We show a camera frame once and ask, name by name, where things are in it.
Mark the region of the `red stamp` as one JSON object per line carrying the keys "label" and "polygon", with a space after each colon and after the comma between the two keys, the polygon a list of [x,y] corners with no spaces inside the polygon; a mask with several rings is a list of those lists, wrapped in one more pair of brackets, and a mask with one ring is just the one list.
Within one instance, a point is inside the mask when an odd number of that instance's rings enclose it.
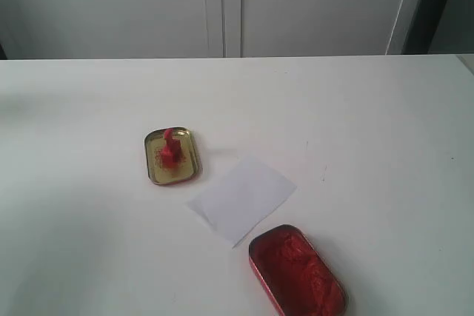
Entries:
{"label": "red stamp", "polygon": [[159,152],[161,164],[164,168],[174,169],[178,166],[182,157],[181,142],[173,137],[173,129],[164,131],[165,145]]}

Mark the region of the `red ink tin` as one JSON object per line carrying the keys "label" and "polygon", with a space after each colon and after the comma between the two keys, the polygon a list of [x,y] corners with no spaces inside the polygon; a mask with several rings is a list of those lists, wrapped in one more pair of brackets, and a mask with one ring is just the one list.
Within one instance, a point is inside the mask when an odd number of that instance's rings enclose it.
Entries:
{"label": "red ink tin", "polygon": [[303,232],[283,224],[254,238],[249,263],[279,315],[343,315],[343,286]]}

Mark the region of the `white paper sheet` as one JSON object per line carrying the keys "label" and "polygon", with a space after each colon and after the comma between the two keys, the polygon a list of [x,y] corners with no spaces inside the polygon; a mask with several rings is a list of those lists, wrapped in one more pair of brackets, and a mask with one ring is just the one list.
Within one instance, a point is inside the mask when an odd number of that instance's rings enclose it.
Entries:
{"label": "white paper sheet", "polygon": [[231,246],[281,206],[296,185],[254,157],[242,159],[187,205]]}

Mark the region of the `gold tin lid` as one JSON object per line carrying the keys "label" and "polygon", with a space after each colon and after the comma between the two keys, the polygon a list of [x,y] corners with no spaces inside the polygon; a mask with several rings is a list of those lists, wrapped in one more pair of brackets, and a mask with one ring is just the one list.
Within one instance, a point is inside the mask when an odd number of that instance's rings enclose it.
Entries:
{"label": "gold tin lid", "polygon": [[144,139],[148,178],[159,186],[194,179],[201,171],[191,131],[171,127],[149,133]]}

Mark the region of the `white cabinet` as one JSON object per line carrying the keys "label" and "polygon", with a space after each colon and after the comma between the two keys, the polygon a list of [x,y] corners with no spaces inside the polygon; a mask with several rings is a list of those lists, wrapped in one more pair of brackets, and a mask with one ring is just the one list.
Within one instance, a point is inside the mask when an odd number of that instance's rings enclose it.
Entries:
{"label": "white cabinet", "polygon": [[399,54],[419,0],[1,0],[12,59]]}

